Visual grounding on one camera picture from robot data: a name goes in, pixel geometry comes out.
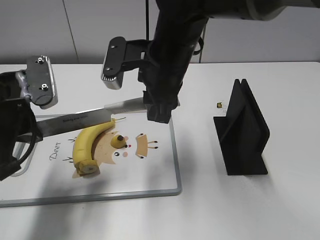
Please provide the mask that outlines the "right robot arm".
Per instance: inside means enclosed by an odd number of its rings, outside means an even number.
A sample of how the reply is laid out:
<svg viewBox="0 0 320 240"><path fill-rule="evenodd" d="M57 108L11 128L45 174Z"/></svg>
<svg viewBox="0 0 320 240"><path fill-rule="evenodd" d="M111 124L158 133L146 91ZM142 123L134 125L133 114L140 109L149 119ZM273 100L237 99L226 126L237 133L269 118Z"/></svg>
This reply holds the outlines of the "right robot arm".
<svg viewBox="0 0 320 240"><path fill-rule="evenodd" d="M268 21L285 8L283 0L158 0L157 25L139 77L149 121L167 124L197 43L210 18Z"/></svg>

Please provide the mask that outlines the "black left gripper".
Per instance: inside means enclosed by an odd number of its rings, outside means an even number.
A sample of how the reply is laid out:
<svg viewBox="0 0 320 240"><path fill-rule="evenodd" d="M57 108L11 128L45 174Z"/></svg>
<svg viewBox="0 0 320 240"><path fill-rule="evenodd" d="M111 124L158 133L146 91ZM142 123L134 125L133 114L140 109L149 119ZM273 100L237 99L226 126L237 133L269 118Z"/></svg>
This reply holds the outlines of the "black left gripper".
<svg viewBox="0 0 320 240"><path fill-rule="evenodd" d="M37 127L30 103L20 97L21 88L15 77L17 71L0 75L0 179L10 177L21 169L21 164L32 153L37 137L42 137ZM29 147L20 158L13 156L18 136L31 133Z"/></svg>

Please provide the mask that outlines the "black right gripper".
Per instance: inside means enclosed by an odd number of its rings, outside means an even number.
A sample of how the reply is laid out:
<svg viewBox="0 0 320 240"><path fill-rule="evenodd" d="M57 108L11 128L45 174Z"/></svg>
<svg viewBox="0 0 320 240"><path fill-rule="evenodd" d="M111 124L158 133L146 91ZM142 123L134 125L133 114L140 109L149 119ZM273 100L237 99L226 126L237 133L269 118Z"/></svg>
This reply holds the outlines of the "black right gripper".
<svg viewBox="0 0 320 240"><path fill-rule="evenodd" d="M146 87L143 102L149 121L164 124L170 121L190 61L203 50L201 35L207 22L201 15L181 22L159 15L147 50L150 65L138 75Z"/></svg>

